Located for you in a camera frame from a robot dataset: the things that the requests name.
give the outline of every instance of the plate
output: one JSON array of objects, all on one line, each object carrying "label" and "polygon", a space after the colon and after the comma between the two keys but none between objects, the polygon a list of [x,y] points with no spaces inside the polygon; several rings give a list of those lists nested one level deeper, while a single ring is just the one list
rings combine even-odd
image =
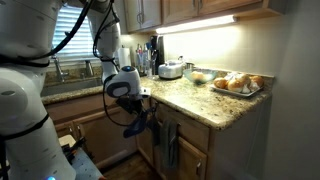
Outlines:
[{"label": "plate", "polygon": [[243,93],[237,93],[237,92],[233,92],[233,91],[228,91],[226,89],[221,89],[221,88],[217,88],[215,87],[213,84],[209,85],[210,86],[210,89],[212,91],[217,91],[217,92],[221,92],[221,93],[225,93],[225,94],[230,94],[230,95],[234,95],[234,96],[238,96],[238,97],[250,97],[252,95],[254,95],[255,93],[257,93],[258,91],[260,91],[262,88],[259,88],[258,90],[256,91],[253,91],[251,93],[248,93],[248,94],[243,94]]}]

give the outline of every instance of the wooden floor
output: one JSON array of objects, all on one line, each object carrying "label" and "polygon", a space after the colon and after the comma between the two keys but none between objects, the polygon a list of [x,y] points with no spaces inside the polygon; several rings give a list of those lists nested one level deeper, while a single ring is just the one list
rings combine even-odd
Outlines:
[{"label": "wooden floor", "polygon": [[160,176],[149,166],[140,153],[130,156],[116,166],[103,170],[108,180],[160,180]]}]

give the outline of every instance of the under-cabinet light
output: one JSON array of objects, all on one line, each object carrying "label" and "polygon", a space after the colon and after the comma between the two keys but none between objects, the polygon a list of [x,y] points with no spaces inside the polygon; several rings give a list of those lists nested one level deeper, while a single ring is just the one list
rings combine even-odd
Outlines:
[{"label": "under-cabinet light", "polygon": [[223,25],[223,24],[228,24],[233,22],[236,22],[236,18],[234,18],[233,15],[228,15],[228,16],[199,20],[195,22],[184,23],[184,24],[179,24],[179,25],[174,25],[169,27],[158,28],[156,29],[156,32],[158,34],[164,34],[164,33],[178,32],[178,31],[203,28],[203,27],[209,27],[209,26]]}]

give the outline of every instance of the paper towel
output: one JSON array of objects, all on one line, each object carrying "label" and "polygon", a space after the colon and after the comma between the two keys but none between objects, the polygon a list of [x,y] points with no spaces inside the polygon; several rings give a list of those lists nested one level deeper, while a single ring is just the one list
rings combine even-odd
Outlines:
[{"label": "paper towel", "polygon": [[130,49],[129,48],[119,48],[118,49],[119,66],[131,66],[130,61]]}]

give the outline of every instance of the kitchen sink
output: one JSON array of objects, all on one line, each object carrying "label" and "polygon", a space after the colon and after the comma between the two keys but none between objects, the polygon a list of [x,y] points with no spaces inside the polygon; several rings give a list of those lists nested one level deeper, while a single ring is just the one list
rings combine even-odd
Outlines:
[{"label": "kitchen sink", "polygon": [[44,96],[61,94],[65,92],[71,92],[71,91],[76,91],[76,90],[81,90],[86,88],[98,87],[101,85],[102,85],[101,78],[83,80],[83,81],[72,82],[72,83],[66,82],[63,84],[44,87],[40,95],[41,97],[44,97]]}]

